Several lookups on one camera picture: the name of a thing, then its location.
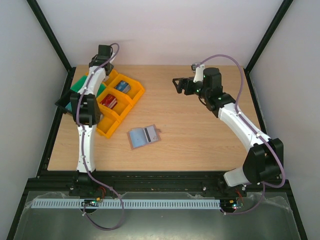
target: table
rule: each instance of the table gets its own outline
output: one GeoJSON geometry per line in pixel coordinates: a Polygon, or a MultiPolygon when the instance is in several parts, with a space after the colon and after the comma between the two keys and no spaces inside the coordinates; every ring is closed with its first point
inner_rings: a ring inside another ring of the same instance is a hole
{"type": "MultiPolygon", "coordinates": [[[[240,87],[238,68],[216,67],[222,74],[223,90],[236,98],[240,87]]],[[[176,92],[172,79],[193,76],[190,66],[116,65],[115,69],[139,81],[145,93],[110,139],[96,133],[97,171],[228,171],[243,164],[245,148],[227,125],[196,95],[176,92]],[[127,132],[153,124],[161,130],[161,141],[131,150],[127,132]]],[[[73,83],[87,71],[87,65],[79,65],[73,83]]],[[[259,126],[247,82],[239,106],[259,126]]],[[[75,171],[78,150],[76,124],[71,115],[64,114],[47,169],[75,171]]]]}

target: black metal frame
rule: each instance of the black metal frame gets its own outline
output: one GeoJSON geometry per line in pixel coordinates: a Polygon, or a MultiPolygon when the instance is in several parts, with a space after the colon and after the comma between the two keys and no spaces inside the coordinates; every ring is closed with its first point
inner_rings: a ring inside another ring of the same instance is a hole
{"type": "MultiPolygon", "coordinates": [[[[65,94],[71,87],[71,83],[75,74],[75,67],[71,67],[66,55],[64,54],[57,38],[55,37],[48,21],[46,20],[40,6],[36,0],[26,0],[35,16],[37,17],[39,23],[41,24],[44,32],[46,33],[48,39],[50,40],[52,46],[54,47],[56,53],[58,54],[61,62],[63,63],[65,69],[68,71],[68,75],[63,87],[62,94],[65,94]]],[[[257,97],[253,88],[253,84],[250,78],[250,72],[254,65],[258,61],[261,53],[269,42],[271,36],[275,32],[277,26],[280,24],[282,18],[287,12],[289,6],[293,0],[284,0],[277,11],[275,17],[273,18],[269,28],[264,34],[260,44],[255,50],[249,64],[244,69],[251,97],[253,100],[254,108],[258,117],[260,128],[263,132],[266,131],[266,126],[259,108],[257,97]]],[[[27,181],[26,187],[24,189],[23,195],[21,197],[19,206],[17,208],[11,229],[9,231],[7,239],[11,240],[14,238],[15,232],[18,227],[19,219],[22,214],[24,205],[26,203],[27,195],[30,191],[68,191],[66,187],[67,184],[71,183],[75,171],[48,171],[48,164],[52,154],[52,150],[55,144],[56,136],[59,130],[59,125],[62,119],[63,112],[59,108],[56,110],[52,127],[46,142],[46,146],[41,158],[40,166],[37,171],[36,178],[30,178],[27,181]]],[[[216,179],[221,176],[223,172],[219,171],[182,171],[182,172],[107,172],[107,171],[96,171],[93,176],[100,181],[113,186],[118,192],[188,192],[191,194],[202,194],[208,197],[216,197],[220,199],[226,198],[221,195],[217,189],[210,186],[215,186],[216,179]]],[[[272,179],[270,181],[273,184],[279,184],[279,179],[272,179]]],[[[249,185],[247,190],[250,192],[259,192],[261,187],[256,185],[249,185]]],[[[285,192],[289,199],[289,204],[293,210],[293,215],[301,239],[307,239],[303,223],[301,221],[299,211],[295,202],[295,198],[291,191],[289,181],[282,188],[266,188],[267,192],[285,192]]]]}

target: vertical black post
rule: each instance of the vertical black post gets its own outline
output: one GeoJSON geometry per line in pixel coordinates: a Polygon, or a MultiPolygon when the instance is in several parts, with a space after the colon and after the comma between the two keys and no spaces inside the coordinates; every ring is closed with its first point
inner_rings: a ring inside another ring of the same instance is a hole
{"type": "Polygon", "coordinates": [[[279,7],[278,11],[276,12],[272,22],[270,23],[268,29],[266,30],[263,38],[261,39],[258,47],[256,48],[254,54],[252,55],[248,65],[245,68],[245,73],[249,74],[252,69],[254,68],[256,62],[258,61],[260,55],[264,51],[265,47],[267,46],[269,40],[271,39],[272,35],[276,31],[278,25],[280,24],[282,18],[286,14],[287,10],[289,9],[291,3],[294,0],[283,0],[281,6],[279,7]]]}
{"type": "Polygon", "coordinates": [[[30,8],[32,9],[35,17],[38,19],[41,27],[43,28],[46,36],[48,37],[48,39],[50,40],[54,50],[56,51],[56,53],[58,54],[63,66],[65,67],[65,69],[67,71],[70,71],[72,69],[64,51],[62,50],[54,32],[52,31],[44,13],[42,12],[37,0],[26,0],[30,6],[30,8]]]}

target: item in bin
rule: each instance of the item in bin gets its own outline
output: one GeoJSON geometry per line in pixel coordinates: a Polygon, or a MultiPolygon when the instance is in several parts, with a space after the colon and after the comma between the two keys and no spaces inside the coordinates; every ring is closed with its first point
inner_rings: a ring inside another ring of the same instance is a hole
{"type": "Polygon", "coordinates": [[[115,96],[108,94],[100,103],[107,108],[113,109],[118,102],[115,96]]]}
{"type": "Polygon", "coordinates": [[[127,83],[126,81],[121,81],[117,84],[117,86],[115,86],[115,89],[126,94],[127,92],[129,92],[131,87],[129,83],[127,83]]]}
{"type": "Polygon", "coordinates": [[[159,129],[156,129],[155,125],[132,129],[127,133],[131,149],[133,150],[160,141],[160,132],[159,129]]]}

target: white wall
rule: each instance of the white wall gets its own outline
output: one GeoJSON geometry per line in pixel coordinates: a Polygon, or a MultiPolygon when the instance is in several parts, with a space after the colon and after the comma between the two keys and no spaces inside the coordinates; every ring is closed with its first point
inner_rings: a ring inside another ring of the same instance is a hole
{"type": "Polygon", "coordinates": [[[0,239],[36,176],[66,75],[27,1],[1,1],[0,239]]]}
{"type": "Polygon", "coordinates": [[[251,73],[310,240],[320,235],[320,1],[293,1],[251,73]]]}
{"type": "MultiPolygon", "coordinates": [[[[190,65],[227,54],[246,65],[282,0],[38,0],[72,66],[120,43],[116,64],[190,65]]],[[[227,59],[215,64],[232,65],[227,59]]]]}

